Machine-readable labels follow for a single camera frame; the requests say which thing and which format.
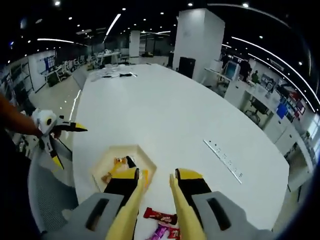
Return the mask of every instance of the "hexagonal tray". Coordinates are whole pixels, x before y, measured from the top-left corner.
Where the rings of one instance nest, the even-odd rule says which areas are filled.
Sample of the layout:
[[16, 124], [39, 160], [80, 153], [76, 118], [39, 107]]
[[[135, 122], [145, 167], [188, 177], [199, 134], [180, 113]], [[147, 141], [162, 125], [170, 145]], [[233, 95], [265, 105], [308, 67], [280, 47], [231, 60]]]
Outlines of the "hexagonal tray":
[[148, 155], [142, 150], [139, 145], [114, 145], [110, 146], [103, 154], [101, 160], [94, 166], [91, 173], [100, 192], [104, 192], [107, 184], [101, 180], [101, 177], [106, 175], [114, 167], [114, 158], [123, 158], [130, 156], [140, 175], [143, 170], [148, 170], [146, 189], [152, 182], [152, 178], [157, 170], [157, 166], [151, 161]]

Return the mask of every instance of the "candy wrapper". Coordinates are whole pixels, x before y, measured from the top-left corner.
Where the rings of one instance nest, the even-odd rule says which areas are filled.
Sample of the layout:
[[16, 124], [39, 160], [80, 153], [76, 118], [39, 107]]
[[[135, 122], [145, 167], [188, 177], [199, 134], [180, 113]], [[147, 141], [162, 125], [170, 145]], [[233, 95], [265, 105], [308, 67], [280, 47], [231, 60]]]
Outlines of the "candy wrapper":
[[168, 239], [180, 239], [180, 229], [179, 228], [174, 228], [174, 227], [169, 227], [169, 236]]
[[158, 224], [158, 228], [155, 230], [154, 234], [152, 234], [152, 236], [146, 240], [159, 240], [164, 236], [164, 234], [167, 230], [168, 230], [167, 226], [163, 226], [161, 224]]
[[173, 214], [173, 215], [172, 214], [165, 214], [162, 212], [154, 211], [154, 210], [152, 210], [151, 207], [146, 208], [143, 217], [145, 219], [151, 218], [151, 219], [155, 219], [155, 220], [164, 222], [166, 224], [172, 224], [172, 225], [176, 225], [177, 221], [178, 221], [177, 214]]

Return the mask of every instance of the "person's arm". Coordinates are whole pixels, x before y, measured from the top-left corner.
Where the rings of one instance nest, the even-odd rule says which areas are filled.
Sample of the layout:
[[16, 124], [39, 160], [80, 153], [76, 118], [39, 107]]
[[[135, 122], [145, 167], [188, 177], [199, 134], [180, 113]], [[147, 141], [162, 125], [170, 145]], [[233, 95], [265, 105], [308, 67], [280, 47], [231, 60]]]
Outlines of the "person's arm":
[[9, 130], [37, 137], [42, 135], [32, 118], [20, 113], [2, 94], [0, 94], [0, 118], [4, 127]]

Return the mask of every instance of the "metal ruler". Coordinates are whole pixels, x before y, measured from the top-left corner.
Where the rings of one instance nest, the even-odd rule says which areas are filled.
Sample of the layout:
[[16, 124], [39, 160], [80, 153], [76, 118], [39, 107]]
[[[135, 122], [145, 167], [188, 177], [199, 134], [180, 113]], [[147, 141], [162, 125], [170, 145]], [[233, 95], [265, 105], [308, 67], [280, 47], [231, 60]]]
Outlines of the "metal ruler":
[[212, 144], [203, 139], [203, 142], [211, 149], [211, 151], [219, 158], [219, 160], [226, 166], [226, 168], [232, 173], [232, 175], [237, 179], [237, 181], [242, 184], [241, 178], [243, 176], [242, 172], [237, 168], [232, 162], [231, 158], [227, 156], [216, 143]]

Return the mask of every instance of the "white pillar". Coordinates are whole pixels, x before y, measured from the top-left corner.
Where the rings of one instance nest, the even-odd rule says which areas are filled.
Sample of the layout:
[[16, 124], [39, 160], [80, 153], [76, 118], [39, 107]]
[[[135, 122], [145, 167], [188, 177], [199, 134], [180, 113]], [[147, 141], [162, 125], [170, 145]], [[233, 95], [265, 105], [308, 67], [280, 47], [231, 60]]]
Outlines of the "white pillar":
[[140, 31], [131, 31], [129, 42], [130, 57], [139, 57]]
[[203, 79], [204, 68], [218, 60], [225, 33], [225, 22], [206, 8], [179, 13], [173, 56], [173, 69], [179, 67], [180, 57], [195, 59], [193, 77]]

